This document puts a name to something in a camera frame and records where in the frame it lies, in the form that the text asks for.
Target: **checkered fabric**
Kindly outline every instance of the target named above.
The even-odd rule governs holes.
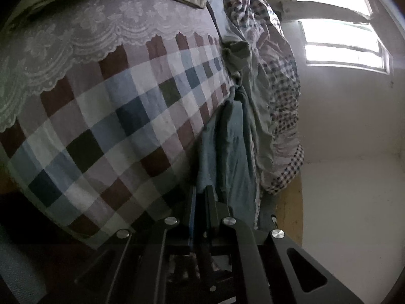
[[[0,159],[45,215],[96,248],[184,200],[196,138],[232,85],[217,37],[123,44],[29,97]]]
[[[224,9],[252,45],[252,53],[267,76],[272,98],[267,104],[274,125],[274,140],[269,148],[273,168],[260,170],[260,184],[274,195],[291,182],[304,159],[297,129],[300,96],[297,66],[280,21],[266,0],[224,0]]]

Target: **white wall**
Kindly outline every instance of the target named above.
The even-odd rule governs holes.
[[[359,296],[379,304],[405,261],[405,174],[397,156],[302,169],[303,248]]]
[[[306,162],[398,154],[405,106],[402,63],[396,60],[393,75],[309,66],[298,22],[282,27],[301,81],[299,130]]]

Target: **bolt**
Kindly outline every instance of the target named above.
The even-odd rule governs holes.
[[[167,217],[167,218],[165,219],[165,223],[166,223],[167,225],[174,225],[174,224],[177,223],[177,218],[176,218],[176,217],[173,217],[173,216]]]
[[[284,238],[285,233],[283,230],[275,229],[271,231],[271,235],[276,239],[282,239]]]
[[[126,229],[121,229],[121,230],[118,230],[115,235],[117,236],[118,239],[125,239],[125,238],[129,237],[129,231]]]
[[[222,220],[222,222],[223,222],[225,225],[232,226],[232,225],[235,225],[236,219],[233,218],[233,217],[225,217],[225,218]]]

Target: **triangular cutout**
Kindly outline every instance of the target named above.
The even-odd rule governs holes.
[[[305,293],[327,284],[326,277],[315,269],[301,254],[293,248],[287,250],[295,274]]]

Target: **lace pattern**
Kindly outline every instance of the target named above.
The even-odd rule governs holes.
[[[172,0],[76,0],[20,25],[0,41],[0,132],[27,96],[53,89],[73,64],[103,60],[121,44],[194,32],[218,37],[207,9]]]

